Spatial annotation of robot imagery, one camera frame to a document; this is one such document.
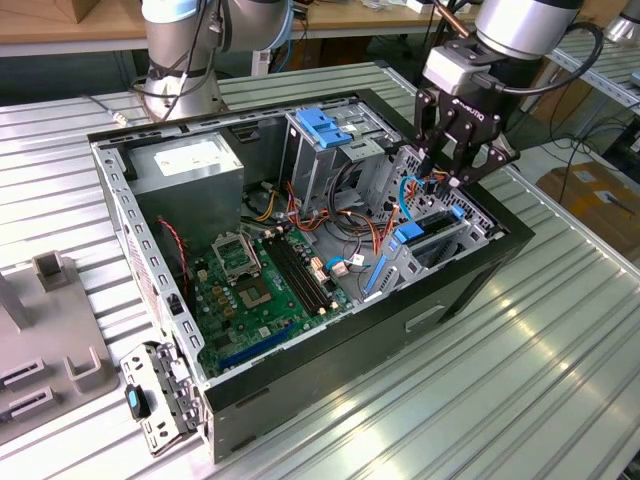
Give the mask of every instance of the yellow wire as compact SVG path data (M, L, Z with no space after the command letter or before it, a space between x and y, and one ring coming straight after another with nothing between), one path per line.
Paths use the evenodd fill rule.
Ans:
M256 218L257 222L264 222L267 218L271 216L271 213L273 213L273 205L275 203L276 194L277 192L275 190L271 192L271 198L269 199L269 206L267 207L267 211Z

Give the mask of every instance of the metal rail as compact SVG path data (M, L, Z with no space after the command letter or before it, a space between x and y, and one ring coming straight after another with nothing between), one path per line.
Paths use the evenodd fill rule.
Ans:
M373 88L374 64L221 82L232 108ZM131 95L99 97L134 124ZM155 338L86 143L115 128L83 99L0 108L0 269L76 259L114 362ZM192 438L154 459L122 389L0 446L3 478L613 478L640 448L638 271L511 169L483 182L536 232L451 322L214 466Z

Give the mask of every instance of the blue expansion slot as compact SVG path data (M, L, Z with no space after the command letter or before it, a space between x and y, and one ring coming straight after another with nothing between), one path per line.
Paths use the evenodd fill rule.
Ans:
M261 353L266 352L271 347L274 347L278 343L283 342L286 339L287 335L289 334L289 331L294 326L295 324L292 323L291 325L280 330L278 333L274 333L270 337L265 338L261 342L258 342L255 345L252 345L249 348L242 350L241 352L234 353L230 357L223 358L218 362L220 369L224 370L225 368L229 368L233 365L237 365L238 363L242 363L245 360L248 360L252 357L255 357L257 355L260 355Z

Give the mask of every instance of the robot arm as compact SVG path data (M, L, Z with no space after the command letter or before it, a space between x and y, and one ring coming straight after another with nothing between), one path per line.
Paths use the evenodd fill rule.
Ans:
M264 50L291 31L291 0L144 0L149 73L135 88L158 120L222 108L216 51Z
M582 0L485 0L475 32L453 24L460 38L433 48L423 70L435 88L420 90L416 96L422 176L437 166L449 172L449 183L456 187L519 158L502 135L519 98L568 84L586 72L602 51L604 39L598 27L572 24L581 6ZM447 9L437 8L449 20ZM544 55L577 29L594 36L589 59L560 82L528 88ZM442 153L448 140L455 145L453 158ZM487 159L474 165L483 145L489 146Z

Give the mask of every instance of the side panel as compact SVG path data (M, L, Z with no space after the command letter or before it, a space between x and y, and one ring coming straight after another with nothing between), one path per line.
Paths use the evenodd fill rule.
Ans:
M460 293L485 270L486 266L483 266L467 273L300 368L214 413L215 461L222 460L278 427L436 328L440 321L450 317L451 307L459 299ZM343 322L350 320L353 318L346 318ZM213 404L214 399L215 395L209 396Z

